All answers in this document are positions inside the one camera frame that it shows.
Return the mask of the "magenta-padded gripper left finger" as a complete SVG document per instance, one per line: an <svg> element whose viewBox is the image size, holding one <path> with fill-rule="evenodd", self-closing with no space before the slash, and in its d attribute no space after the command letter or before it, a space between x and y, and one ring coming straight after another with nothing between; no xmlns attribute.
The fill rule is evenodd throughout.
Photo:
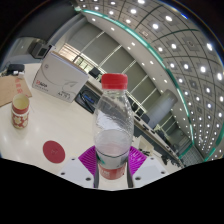
<svg viewBox="0 0 224 224"><path fill-rule="evenodd" d="M69 159L58 176L84 188L97 188L99 170L95 147L90 147L77 158Z"/></svg>

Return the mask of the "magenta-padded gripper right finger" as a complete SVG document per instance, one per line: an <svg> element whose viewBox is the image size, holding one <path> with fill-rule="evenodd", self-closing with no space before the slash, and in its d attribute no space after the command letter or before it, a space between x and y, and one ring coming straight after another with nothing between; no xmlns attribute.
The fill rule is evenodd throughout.
<svg viewBox="0 0 224 224"><path fill-rule="evenodd" d="M127 161L127 184L129 188L143 187L166 175L166 169L155 157L147 157L136 148L130 148Z"/></svg>

